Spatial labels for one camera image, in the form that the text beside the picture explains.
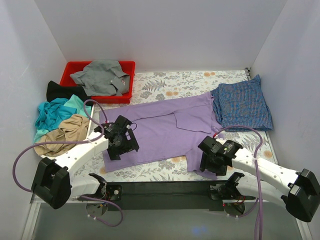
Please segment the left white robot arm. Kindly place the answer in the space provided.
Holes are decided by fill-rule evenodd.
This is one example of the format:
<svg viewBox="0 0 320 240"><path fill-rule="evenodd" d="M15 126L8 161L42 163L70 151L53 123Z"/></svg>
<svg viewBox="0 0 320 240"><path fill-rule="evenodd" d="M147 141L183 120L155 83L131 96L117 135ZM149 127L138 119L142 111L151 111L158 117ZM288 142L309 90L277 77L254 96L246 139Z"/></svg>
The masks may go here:
<svg viewBox="0 0 320 240"><path fill-rule="evenodd" d="M109 200L107 181L90 173L76 180L74 174L97 154L106 151L110 160L119 161L121 155L138 151L139 145L131 129L133 123L120 115L115 122L97 127L86 143L77 144L53 159L43 158L36 169L31 191L53 209L61 208L69 199Z"/></svg>

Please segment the purple t shirt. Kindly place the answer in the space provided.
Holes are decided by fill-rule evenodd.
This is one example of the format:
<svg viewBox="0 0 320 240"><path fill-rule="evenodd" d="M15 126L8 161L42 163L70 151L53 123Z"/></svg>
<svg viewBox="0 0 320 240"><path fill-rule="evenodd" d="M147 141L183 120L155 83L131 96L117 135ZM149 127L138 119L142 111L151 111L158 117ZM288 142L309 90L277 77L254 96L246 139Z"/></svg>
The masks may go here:
<svg viewBox="0 0 320 240"><path fill-rule="evenodd" d="M134 136L138 151L121 155L120 160L111 160L103 152L106 172L127 167L185 156L187 171L215 180L210 171L200 171L202 151L199 144L207 136L222 129L213 110L214 97L210 92L177 99L122 106L100 111L113 123L123 116L137 125Z"/></svg>

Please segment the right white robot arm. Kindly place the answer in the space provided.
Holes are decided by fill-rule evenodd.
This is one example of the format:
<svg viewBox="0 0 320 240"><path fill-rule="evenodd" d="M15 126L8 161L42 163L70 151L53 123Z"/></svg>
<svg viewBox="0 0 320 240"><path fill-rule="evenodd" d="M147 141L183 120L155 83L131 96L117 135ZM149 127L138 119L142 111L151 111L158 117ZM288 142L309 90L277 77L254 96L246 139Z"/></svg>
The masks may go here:
<svg viewBox="0 0 320 240"><path fill-rule="evenodd" d="M320 206L320 184L308 170L296 171L253 154L239 143L220 143L207 136L198 145L202 151L200 171L224 176L227 168L237 169L213 192L223 199L240 196L262 198L284 207L293 217L309 223Z"/></svg>

